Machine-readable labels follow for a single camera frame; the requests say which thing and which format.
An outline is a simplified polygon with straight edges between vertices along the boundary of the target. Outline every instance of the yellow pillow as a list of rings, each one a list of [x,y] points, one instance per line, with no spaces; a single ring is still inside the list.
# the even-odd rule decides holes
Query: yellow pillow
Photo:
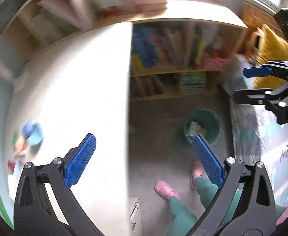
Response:
[[[260,32],[256,66],[266,64],[269,60],[288,61],[288,43],[277,36],[267,25],[263,24]],[[276,90],[286,81],[274,76],[256,77],[254,88],[272,88]]]

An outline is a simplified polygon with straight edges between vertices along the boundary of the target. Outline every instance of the textured blue pad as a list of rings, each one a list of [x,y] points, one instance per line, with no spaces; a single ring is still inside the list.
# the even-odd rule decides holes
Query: textured blue pad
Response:
[[[90,135],[66,168],[65,184],[67,188],[78,183],[95,149],[96,138],[94,135]]]
[[[245,68],[243,73],[246,78],[263,77],[269,76],[272,73],[272,69],[267,66],[255,66]]]
[[[193,149],[212,184],[221,187],[224,183],[223,168],[199,135],[193,138]]]

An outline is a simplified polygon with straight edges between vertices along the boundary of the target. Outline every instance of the bedding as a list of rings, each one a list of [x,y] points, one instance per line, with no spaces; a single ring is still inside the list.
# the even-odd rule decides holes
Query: bedding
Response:
[[[243,76],[250,67],[245,56],[236,54],[224,72],[221,85],[230,95],[237,89],[251,89],[254,79]],[[235,159],[243,164],[265,164],[275,202],[288,205],[288,123],[278,125],[264,106],[239,105],[230,101]]]

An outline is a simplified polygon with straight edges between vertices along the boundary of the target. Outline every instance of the teal leggings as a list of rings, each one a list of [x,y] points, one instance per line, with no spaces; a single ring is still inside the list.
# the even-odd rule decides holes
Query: teal leggings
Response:
[[[216,194],[218,187],[212,184],[208,179],[203,177],[197,177],[194,181],[196,184],[196,189],[200,195],[201,203],[206,209],[211,203],[214,195]],[[242,190],[236,190],[235,196],[230,204],[230,207],[222,221],[222,224],[229,222],[238,205]],[[285,210],[285,207],[275,204],[276,217],[279,218],[280,215]],[[185,236],[188,231],[195,225],[197,218],[195,215],[190,213],[186,206],[184,206],[177,197],[169,198],[169,212],[170,216],[173,218],[173,224],[168,231],[167,236]]]

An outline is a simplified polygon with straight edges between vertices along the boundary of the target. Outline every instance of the floor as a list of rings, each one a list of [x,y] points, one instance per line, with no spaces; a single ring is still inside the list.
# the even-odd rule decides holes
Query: floor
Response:
[[[129,196],[139,197],[142,236],[166,235],[171,225],[167,202],[155,191],[157,180],[168,182],[189,210],[204,211],[197,192],[189,188],[189,161],[195,157],[182,135],[182,125],[194,109],[208,108],[222,119],[221,136],[214,145],[222,154],[233,154],[228,95],[190,95],[181,98],[130,103]]]

